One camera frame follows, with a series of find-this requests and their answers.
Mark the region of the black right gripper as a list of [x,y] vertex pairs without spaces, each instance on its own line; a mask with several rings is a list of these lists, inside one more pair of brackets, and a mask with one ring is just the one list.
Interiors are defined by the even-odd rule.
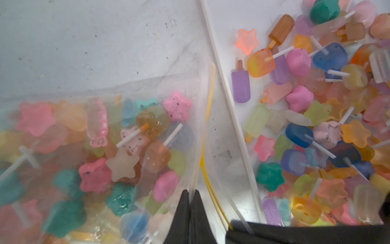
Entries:
[[227,244],[388,244],[390,242],[390,196],[387,195],[379,216],[384,225],[335,227],[278,227],[249,223],[254,233],[243,227],[229,230]]

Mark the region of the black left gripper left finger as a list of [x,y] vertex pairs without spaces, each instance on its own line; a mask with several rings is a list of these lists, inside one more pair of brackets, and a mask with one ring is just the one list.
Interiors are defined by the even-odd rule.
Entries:
[[190,243],[190,201],[188,190],[183,190],[164,244]]

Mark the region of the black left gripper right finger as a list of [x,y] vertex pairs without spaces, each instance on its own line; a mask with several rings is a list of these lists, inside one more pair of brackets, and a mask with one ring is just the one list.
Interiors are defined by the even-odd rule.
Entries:
[[217,244],[198,190],[195,190],[190,204],[190,243]]

